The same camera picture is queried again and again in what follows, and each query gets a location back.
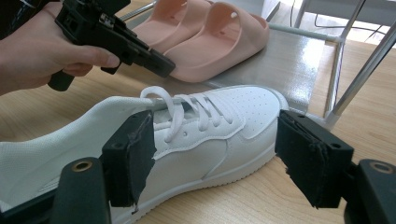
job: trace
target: white sneaker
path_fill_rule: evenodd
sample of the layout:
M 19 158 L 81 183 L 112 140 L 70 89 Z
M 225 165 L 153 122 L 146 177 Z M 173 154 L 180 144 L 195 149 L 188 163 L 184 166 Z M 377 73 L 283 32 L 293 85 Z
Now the white sneaker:
M 161 98 L 144 98 L 154 93 Z M 135 222 L 163 201 L 193 189 L 232 183 L 275 156 L 277 116 L 288 109 L 277 91 L 258 86 L 171 97 L 149 87 L 142 98 L 114 96 L 62 129 L 20 143 L 0 143 L 0 206 L 7 211 L 56 188 L 64 166 L 99 157 L 132 114 L 154 111 L 157 152 L 139 211 L 111 208 L 113 223 Z

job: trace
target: hand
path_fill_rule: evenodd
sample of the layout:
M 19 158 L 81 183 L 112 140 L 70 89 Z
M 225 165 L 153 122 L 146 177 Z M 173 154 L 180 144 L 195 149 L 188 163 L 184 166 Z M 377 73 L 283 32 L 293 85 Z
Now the hand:
M 45 85 L 62 69 L 82 77 L 93 65 L 119 65 L 120 59 L 106 49 L 70 43 L 55 23 L 61 8 L 61 3 L 48 3 L 20 29 L 0 40 L 0 95 Z

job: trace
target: shoe sole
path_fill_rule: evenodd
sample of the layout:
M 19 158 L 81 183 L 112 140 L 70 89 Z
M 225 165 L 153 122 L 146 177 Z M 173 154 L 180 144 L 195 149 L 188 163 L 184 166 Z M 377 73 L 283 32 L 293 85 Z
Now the shoe sole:
M 178 186 L 176 188 L 169 189 L 168 191 L 158 195 L 157 197 L 147 201 L 145 203 L 139 204 L 139 210 L 134 213 L 133 209 L 128 212 L 125 212 L 121 216 L 118 216 L 114 223 L 121 224 L 121 223 L 134 223 L 147 214 L 149 211 L 160 205 L 161 203 L 165 202 L 166 200 L 177 196 L 178 194 L 182 194 L 184 192 L 193 191 L 196 189 L 207 189 L 212 187 L 223 186 L 227 184 L 231 184 L 236 182 L 240 179 L 243 179 L 257 170 L 262 168 L 265 163 L 270 161 L 275 156 L 275 143 L 273 143 L 270 147 L 265 149 L 258 157 L 254 160 L 245 163 L 242 166 L 234 168 L 226 173 L 222 173 L 219 175 L 211 176 L 206 179 L 196 180 L 182 186 Z

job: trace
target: wooden table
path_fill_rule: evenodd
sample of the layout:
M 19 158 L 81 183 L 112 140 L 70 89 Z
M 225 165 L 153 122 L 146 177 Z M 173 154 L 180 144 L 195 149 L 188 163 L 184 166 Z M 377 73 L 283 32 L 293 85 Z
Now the wooden table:
M 145 5 L 133 1 L 121 15 Z M 346 42 L 340 92 L 358 74 L 375 46 Z M 332 64 L 326 46 L 309 112 L 320 114 Z M 396 164 L 396 50 L 378 66 L 332 132 L 355 148 L 353 161 L 364 158 Z M 165 87 L 171 94 L 206 91 L 202 84 L 163 79 L 136 65 L 122 65 L 111 76 L 94 68 L 76 78 L 66 92 L 47 86 L 0 96 L 0 141 L 24 141 L 51 133 L 77 119 L 112 95 L 138 96 L 147 86 Z M 153 209 L 138 223 L 343 223 L 345 202 L 338 209 L 312 208 L 274 158 L 258 172 L 227 186 L 178 195 Z

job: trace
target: pink slide sandal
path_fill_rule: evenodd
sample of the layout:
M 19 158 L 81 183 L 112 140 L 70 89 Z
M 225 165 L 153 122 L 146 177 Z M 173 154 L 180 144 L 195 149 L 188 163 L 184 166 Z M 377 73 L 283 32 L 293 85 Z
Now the pink slide sandal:
M 186 82 L 210 79 L 265 47 L 267 21 L 228 3 L 212 5 L 201 31 L 165 52 L 176 64 L 171 76 Z
M 164 53 L 201 30 L 210 6 L 206 0 L 158 0 L 152 14 L 132 31 Z

